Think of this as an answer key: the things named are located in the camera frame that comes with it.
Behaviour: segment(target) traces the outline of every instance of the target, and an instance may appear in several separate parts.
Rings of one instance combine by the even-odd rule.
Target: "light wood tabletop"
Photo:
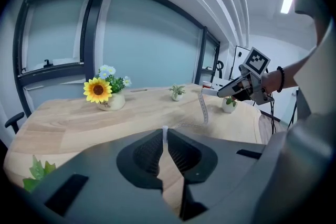
[[[42,164],[48,161],[59,167],[79,152],[99,143],[127,135],[173,127],[180,122],[203,123],[198,100],[201,86],[189,84],[181,101],[171,98],[167,88],[147,88],[125,91],[125,106],[115,112],[102,111],[95,103],[83,99],[52,100],[43,103],[20,128],[8,149],[4,170],[9,180],[23,187],[23,178],[32,177],[33,155]],[[255,107],[237,101],[231,114],[223,112],[222,99],[203,95],[208,124],[191,128],[200,135],[232,141],[261,144],[258,121],[261,115]],[[177,189],[183,177],[167,153],[166,146],[160,159],[159,178],[163,180],[165,200],[178,208]]]

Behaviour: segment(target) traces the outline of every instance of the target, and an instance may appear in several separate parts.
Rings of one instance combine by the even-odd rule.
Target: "artificial flower arrangement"
[[[129,77],[117,78],[114,76],[116,69],[103,65],[98,69],[98,74],[84,82],[84,95],[86,100],[96,102],[103,110],[118,110],[125,104],[122,89],[129,87],[132,82]]]

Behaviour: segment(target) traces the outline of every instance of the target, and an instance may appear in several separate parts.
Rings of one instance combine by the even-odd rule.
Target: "sunflower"
[[[89,79],[89,82],[84,82],[84,95],[87,95],[86,100],[91,102],[108,101],[112,96],[112,86],[108,81],[101,78]]]

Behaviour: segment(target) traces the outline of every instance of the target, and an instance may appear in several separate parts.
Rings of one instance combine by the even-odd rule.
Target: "window frame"
[[[38,0],[23,0],[14,32],[13,40],[13,71],[14,80],[16,84],[16,90],[18,92],[20,102],[24,109],[27,117],[31,115],[31,110],[29,108],[28,102],[24,94],[24,86],[33,84],[36,82],[41,82],[48,79],[56,79],[68,76],[76,76],[84,74],[86,81],[92,79],[95,76],[95,53],[94,53],[94,43],[97,30],[98,17],[101,10],[101,4],[103,0],[89,0],[85,15],[83,18],[81,36],[80,36],[80,61],[75,63],[65,63],[62,65],[56,65],[52,67],[46,67],[38,70],[32,70],[29,72],[22,73],[22,45],[23,45],[23,33],[26,23],[28,9],[35,1]],[[198,57],[197,71],[195,76],[195,84],[199,84],[199,79],[202,72],[211,73],[212,78],[215,75],[216,63],[219,54],[219,41],[208,31],[207,27],[203,26],[198,20],[196,20],[192,15],[170,2],[169,0],[153,0],[156,1],[169,9],[177,12],[199,29],[203,30],[201,48]],[[217,47],[215,52],[215,61],[213,70],[202,69],[205,43],[206,39],[210,39]]]

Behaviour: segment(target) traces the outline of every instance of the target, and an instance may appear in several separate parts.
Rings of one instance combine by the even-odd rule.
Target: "succulent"
[[[177,84],[174,84],[169,90],[173,91],[174,97],[177,98],[178,95],[185,93],[185,90],[183,90],[183,88],[184,86],[178,86]]]
[[[232,97],[226,98],[226,104],[231,104],[235,107],[237,102],[232,99]]]

